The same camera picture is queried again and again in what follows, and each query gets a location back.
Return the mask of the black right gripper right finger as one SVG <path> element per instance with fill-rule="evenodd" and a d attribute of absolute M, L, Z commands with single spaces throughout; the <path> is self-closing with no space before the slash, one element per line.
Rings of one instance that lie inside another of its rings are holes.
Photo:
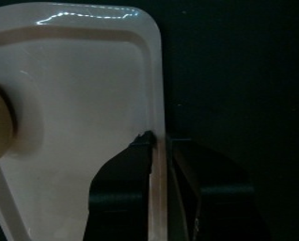
<path fill-rule="evenodd" d="M 247 171 L 185 138 L 171 140 L 185 241 L 269 241 Z"/>

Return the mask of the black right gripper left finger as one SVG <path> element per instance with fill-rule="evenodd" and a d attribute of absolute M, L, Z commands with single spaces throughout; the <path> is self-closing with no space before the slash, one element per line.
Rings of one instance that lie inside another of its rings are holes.
<path fill-rule="evenodd" d="M 91 182 L 83 241 L 148 241 L 148 196 L 156 138 L 137 135 Z"/>

